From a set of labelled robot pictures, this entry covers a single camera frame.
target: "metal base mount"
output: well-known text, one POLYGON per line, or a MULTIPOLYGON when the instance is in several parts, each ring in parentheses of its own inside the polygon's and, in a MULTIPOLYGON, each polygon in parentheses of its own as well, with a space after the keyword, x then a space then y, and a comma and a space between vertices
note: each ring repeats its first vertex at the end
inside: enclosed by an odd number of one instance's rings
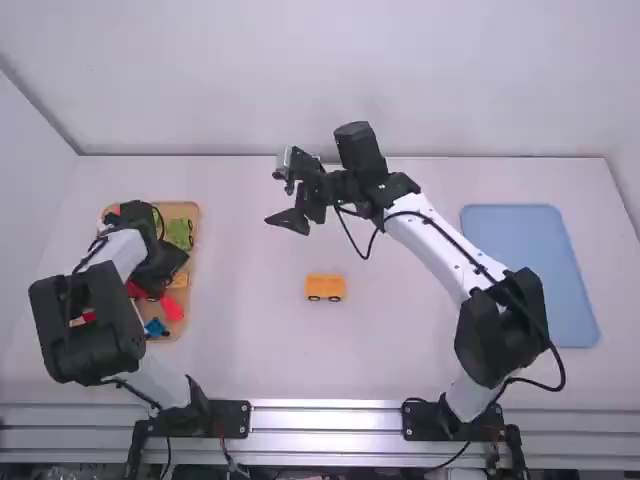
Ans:
POLYGON ((473 422, 460 423, 451 435, 445 429, 442 405, 422 399, 402 404, 402 435, 409 442, 496 442, 504 438, 502 408, 495 404, 473 422))

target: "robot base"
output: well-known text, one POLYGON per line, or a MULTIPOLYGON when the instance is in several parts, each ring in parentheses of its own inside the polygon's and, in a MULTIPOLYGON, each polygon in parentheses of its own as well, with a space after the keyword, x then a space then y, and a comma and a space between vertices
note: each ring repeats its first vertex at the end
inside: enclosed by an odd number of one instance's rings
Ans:
POLYGON ((209 400, 209 412, 214 419, 213 428, 205 431, 200 427, 185 422, 167 425, 167 422, 140 420, 147 428, 147 437, 202 437, 244 439, 249 436, 249 420, 251 418, 251 404, 246 400, 209 400))
POLYGON ((504 439, 502 408, 490 406, 470 423, 459 423, 447 433, 440 402, 407 399, 402 404, 402 435, 408 442, 498 442, 504 439))

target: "toy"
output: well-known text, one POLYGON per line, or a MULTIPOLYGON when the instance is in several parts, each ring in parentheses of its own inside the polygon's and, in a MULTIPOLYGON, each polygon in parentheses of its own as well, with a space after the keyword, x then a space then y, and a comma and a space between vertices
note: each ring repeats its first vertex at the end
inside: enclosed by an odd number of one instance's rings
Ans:
POLYGON ((322 275, 320 273, 307 275, 304 295, 313 302, 323 298, 330 302, 339 302, 344 298, 344 293, 345 281, 342 275, 322 275))

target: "table surface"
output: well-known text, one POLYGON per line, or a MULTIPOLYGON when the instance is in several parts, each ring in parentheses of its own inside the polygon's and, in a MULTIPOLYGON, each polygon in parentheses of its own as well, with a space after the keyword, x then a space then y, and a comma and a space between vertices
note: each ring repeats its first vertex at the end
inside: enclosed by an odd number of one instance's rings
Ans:
MULTIPOLYGON (((273 157, 87 158, 52 219, 38 276, 77 262, 104 205, 192 200, 202 219, 190 325, 179 341, 149 347, 172 368, 192 375, 212 397, 435 398, 459 368, 457 312, 444 289, 390 238, 380 236, 371 260, 360 260, 331 214, 326 225, 312 225, 309 237, 267 226, 264 217, 293 201, 271 180, 274 164, 273 157), (310 272, 343 274, 345 300, 308 302, 302 292, 310 272)), ((503 405, 638 409, 640 322, 633 299, 640 244, 603 159, 394 158, 389 165, 420 184, 456 226, 461 208, 474 203, 548 203, 562 214, 602 335, 591 349, 561 351, 564 392, 514 386, 503 405)), ((366 244, 372 225, 349 220, 356 241, 366 244)), ((134 403, 104 387, 51 381, 26 301, 0 347, 5 405, 134 403)), ((548 354, 523 374, 557 381, 548 354)))

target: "green toy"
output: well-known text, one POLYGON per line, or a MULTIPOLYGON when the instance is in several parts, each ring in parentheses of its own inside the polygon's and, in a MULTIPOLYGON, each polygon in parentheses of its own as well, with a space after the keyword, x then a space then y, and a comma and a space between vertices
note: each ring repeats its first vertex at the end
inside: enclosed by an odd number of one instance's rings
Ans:
POLYGON ((169 221, 165 238, 176 247, 190 252, 193 248, 193 223, 188 218, 174 218, 169 221))

